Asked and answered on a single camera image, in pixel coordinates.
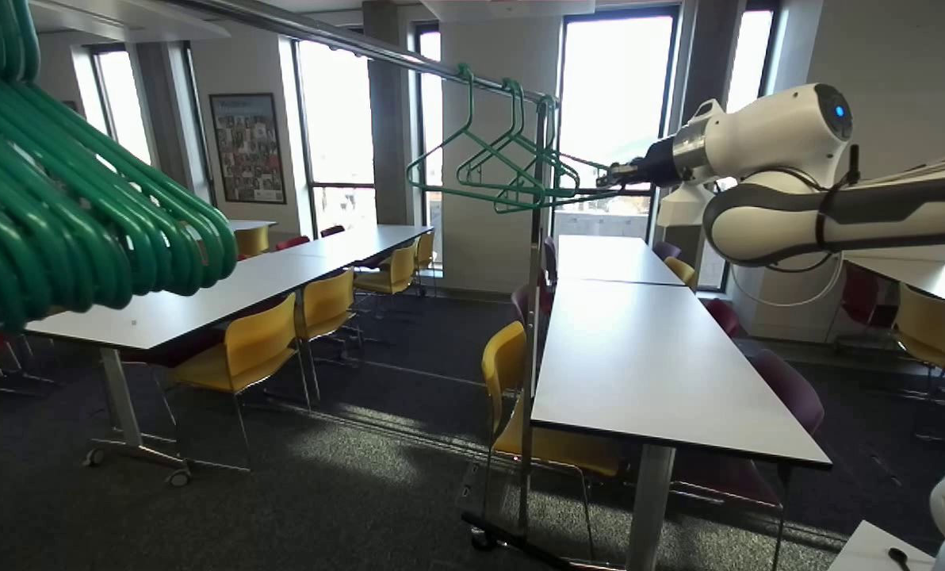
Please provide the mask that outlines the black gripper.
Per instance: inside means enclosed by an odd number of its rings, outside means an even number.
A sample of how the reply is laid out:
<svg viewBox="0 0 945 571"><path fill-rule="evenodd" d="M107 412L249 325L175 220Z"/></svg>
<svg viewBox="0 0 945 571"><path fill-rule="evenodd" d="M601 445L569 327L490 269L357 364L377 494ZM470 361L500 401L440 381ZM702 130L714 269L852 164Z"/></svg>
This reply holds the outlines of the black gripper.
<svg viewBox="0 0 945 571"><path fill-rule="evenodd" d="M600 186L617 186L617 185L678 185L684 173L692 167L692 152L678 145L674 141L654 143L644 155L629 161L613 161L600 176Z"/></svg>

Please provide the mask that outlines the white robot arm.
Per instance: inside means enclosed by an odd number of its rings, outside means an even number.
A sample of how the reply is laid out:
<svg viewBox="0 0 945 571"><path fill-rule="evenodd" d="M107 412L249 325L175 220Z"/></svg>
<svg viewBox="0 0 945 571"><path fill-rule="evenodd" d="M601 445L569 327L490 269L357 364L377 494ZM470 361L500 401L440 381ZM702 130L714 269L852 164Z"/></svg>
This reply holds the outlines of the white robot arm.
<svg viewBox="0 0 945 571"><path fill-rule="evenodd" d="M601 186L728 189L696 201L707 243L739 266L781 266L800 258L945 243L945 160L860 177L852 111L841 89L805 82L746 107L715 99L632 161L613 161Z"/></svg>

